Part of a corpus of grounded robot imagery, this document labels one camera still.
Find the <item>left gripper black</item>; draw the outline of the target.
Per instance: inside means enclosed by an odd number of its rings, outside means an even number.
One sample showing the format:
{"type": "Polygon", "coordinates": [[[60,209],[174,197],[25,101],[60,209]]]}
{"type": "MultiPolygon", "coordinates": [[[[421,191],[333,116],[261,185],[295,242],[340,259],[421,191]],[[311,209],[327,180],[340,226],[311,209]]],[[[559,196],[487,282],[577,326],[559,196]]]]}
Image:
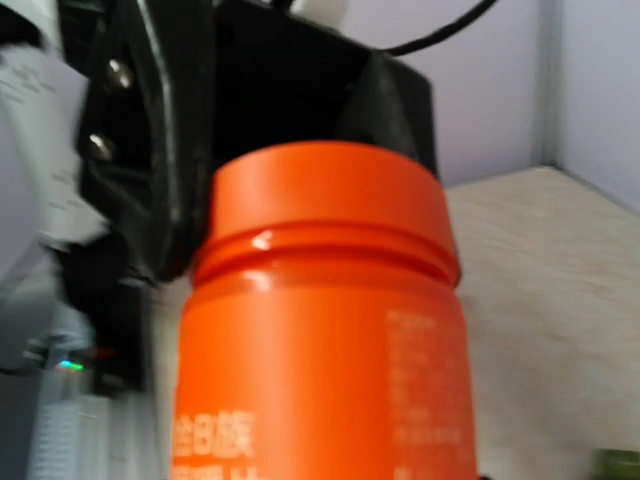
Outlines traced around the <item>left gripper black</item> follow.
{"type": "Polygon", "coordinates": [[[281,8],[116,1],[89,73],[80,190],[156,281],[206,231],[436,215],[431,83],[281,8]]]}

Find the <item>red pill bottle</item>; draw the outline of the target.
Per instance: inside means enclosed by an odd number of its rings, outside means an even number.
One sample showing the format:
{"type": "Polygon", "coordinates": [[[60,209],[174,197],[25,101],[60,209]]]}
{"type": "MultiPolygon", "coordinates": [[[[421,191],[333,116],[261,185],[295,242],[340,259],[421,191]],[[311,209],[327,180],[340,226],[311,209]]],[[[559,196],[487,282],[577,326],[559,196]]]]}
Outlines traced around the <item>red pill bottle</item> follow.
{"type": "Polygon", "coordinates": [[[213,177],[182,316],[174,479],[474,479],[461,277],[416,161],[300,142],[213,177]]]}

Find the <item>green pill organizer box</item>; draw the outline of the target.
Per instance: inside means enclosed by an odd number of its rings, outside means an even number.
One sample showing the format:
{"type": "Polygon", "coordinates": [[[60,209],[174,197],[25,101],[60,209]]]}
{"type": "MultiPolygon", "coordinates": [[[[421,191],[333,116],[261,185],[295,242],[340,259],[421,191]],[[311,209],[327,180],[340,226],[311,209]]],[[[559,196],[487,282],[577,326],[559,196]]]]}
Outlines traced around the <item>green pill organizer box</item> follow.
{"type": "Polygon", "coordinates": [[[592,479],[639,480],[639,452],[633,450],[598,449],[593,456],[592,479]]]}

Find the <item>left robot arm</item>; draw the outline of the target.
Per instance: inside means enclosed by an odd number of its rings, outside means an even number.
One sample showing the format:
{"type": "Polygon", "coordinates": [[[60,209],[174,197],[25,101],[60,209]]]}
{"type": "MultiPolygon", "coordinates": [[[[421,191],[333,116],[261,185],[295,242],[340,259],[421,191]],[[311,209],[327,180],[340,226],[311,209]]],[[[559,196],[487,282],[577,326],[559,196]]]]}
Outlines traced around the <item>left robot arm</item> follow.
{"type": "Polygon", "coordinates": [[[338,32],[328,1],[5,1],[1,106],[31,182],[40,244],[80,313],[57,348],[140,383],[139,264],[182,275],[218,242],[290,225],[275,205],[353,175],[329,143],[438,171],[431,87],[401,57],[490,8],[377,49],[338,32]]]}

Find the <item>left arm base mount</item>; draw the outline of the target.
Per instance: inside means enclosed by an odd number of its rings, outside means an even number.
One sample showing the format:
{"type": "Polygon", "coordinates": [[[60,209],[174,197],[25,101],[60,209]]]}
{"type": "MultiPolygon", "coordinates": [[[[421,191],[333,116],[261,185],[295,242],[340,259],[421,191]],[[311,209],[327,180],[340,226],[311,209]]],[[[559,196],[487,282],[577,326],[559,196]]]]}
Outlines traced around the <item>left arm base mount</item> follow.
{"type": "Polygon", "coordinates": [[[144,288],[128,274],[126,241],[110,233],[71,244],[56,258],[65,299],[90,325],[93,392],[113,396],[142,389],[144,288]]]}

